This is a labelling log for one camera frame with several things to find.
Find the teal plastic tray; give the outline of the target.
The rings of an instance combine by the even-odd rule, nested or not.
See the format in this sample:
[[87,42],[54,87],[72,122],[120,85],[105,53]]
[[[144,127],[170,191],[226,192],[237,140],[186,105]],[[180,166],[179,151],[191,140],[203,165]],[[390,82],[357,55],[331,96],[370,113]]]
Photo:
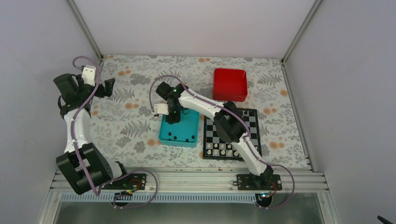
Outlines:
[[199,113],[195,110],[184,110],[180,122],[169,124],[167,115],[163,115],[159,131],[162,145],[176,147],[195,147],[198,142]]

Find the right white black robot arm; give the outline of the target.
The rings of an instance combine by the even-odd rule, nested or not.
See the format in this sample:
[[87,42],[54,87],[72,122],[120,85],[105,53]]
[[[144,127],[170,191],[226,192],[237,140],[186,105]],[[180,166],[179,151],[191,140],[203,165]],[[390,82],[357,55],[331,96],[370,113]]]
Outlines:
[[252,179],[251,183],[259,190],[264,190],[271,184],[273,168],[262,160],[256,150],[249,127],[234,102],[221,103],[190,90],[184,84],[171,87],[165,82],[158,85],[156,94],[166,101],[165,104],[153,106],[156,116],[164,115],[167,123],[175,124],[180,122],[184,108],[205,115],[213,121],[218,137],[231,144],[243,158]]

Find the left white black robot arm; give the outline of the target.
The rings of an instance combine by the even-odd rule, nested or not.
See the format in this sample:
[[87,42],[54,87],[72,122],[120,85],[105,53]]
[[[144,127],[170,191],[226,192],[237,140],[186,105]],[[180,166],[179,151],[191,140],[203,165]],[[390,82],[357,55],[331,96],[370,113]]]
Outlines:
[[118,189],[126,188],[130,176],[119,161],[108,161],[92,142],[90,134],[91,105],[89,96],[109,97],[115,78],[105,80],[98,89],[82,75],[62,74],[54,80],[61,95],[58,98],[60,115],[67,125],[64,153],[56,158],[56,165],[78,195],[111,181]]

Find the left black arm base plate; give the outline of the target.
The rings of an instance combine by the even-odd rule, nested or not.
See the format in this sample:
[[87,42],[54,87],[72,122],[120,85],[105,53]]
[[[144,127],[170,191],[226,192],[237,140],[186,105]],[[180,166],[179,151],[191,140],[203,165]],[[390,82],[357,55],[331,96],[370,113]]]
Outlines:
[[144,190],[147,175],[144,173],[130,174],[112,184],[105,185],[102,189],[111,190]]

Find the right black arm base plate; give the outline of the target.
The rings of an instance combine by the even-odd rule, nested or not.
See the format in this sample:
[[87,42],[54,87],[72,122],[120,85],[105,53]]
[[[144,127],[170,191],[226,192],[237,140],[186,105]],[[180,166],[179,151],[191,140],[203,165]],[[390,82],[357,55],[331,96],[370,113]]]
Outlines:
[[280,175],[269,175],[267,177],[255,176],[252,174],[238,174],[232,183],[239,191],[249,190],[282,190]]

